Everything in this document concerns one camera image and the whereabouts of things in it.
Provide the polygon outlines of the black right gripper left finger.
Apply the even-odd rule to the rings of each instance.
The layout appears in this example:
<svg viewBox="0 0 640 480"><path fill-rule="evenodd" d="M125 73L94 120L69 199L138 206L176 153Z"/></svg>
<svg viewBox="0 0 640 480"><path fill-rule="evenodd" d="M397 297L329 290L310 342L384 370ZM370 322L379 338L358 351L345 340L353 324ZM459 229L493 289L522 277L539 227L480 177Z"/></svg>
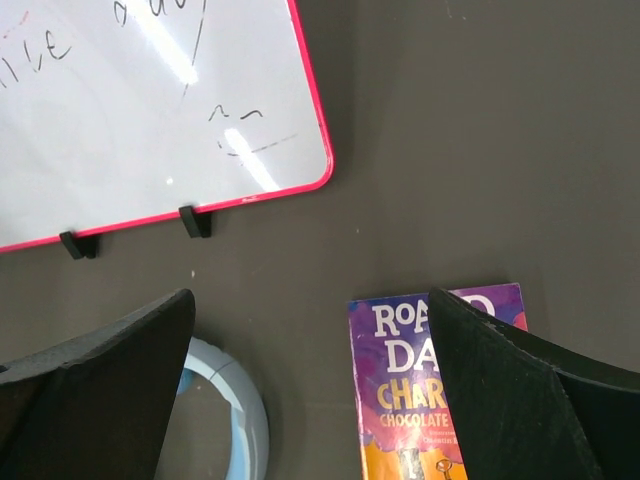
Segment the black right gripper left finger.
<svg viewBox="0 0 640 480"><path fill-rule="evenodd" d="M181 289L2 363L2 478L153 478L194 324Z"/></svg>

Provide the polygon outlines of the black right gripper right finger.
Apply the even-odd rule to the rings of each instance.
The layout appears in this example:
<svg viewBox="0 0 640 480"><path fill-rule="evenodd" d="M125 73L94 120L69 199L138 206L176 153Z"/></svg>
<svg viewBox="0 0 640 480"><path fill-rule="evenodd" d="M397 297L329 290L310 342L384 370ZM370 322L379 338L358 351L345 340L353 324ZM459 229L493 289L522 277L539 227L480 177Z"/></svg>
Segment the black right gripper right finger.
<svg viewBox="0 0 640 480"><path fill-rule="evenodd" d="M503 323L444 289L431 289L428 301L469 478L638 478L638 373Z"/></svg>

